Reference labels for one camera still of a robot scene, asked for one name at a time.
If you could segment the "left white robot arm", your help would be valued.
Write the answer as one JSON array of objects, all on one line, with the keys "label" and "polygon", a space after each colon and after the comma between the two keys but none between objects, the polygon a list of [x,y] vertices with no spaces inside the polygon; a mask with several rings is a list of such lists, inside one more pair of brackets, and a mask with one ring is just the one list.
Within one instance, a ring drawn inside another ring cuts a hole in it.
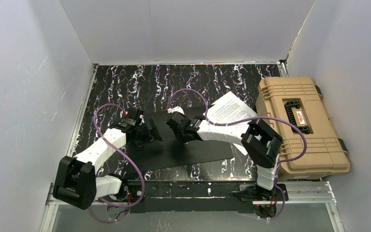
[{"label": "left white robot arm", "polygon": [[128,194],[123,177],[116,174],[98,177],[100,167],[126,144],[141,147],[161,140],[152,117],[146,118],[142,110],[129,110],[86,150],[60,160],[53,197],[80,209],[88,209],[99,198]]}]

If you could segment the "beige file folder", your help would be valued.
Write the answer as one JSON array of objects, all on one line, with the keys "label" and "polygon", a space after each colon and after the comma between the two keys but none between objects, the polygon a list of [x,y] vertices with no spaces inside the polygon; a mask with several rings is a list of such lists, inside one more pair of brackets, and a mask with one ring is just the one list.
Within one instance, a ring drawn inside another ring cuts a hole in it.
[{"label": "beige file folder", "polygon": [[155,121],[162,141],[153,141],[142,147],[133,143],[126,145],[126,154],[135,162],[140,171],[171,168],[202,162],[225,160],[233,157],[230,143],[221,141],[192,141],[179,143],[166,120],[166,112],[148,112],[145,119]]}]

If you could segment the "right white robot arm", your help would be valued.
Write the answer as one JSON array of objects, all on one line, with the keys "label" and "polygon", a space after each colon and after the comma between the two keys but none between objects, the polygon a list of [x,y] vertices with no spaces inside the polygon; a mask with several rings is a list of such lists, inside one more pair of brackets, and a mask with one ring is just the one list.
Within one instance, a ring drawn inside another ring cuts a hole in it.
[{"label": "right white robot arm", "polygon": [[236,125],[215,126],[203,116],[189,119],[180,112],[173,112],[166,124],[173,130],[181,144],[199,140],[241,145],[257,167],[254,193],[262,198],[270,198],[275,193],[282,137],[264,120],[254,119]]}]

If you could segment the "printed white paper sheet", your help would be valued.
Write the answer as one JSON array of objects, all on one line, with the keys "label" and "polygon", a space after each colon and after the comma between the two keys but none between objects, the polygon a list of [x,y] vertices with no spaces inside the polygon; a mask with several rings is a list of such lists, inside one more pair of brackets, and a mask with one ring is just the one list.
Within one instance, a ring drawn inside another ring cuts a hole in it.
[{"label": "printed white paper sheet", "polygon": [[242,145],[242,134],[248,129],[247,122],[231,125],[232,122],[256,117],[257,113],[231,91],[216,100],[207,111],[210,123],[201,127],[205,140],[216,140],[234,144],[243,154],[248,152]]}]

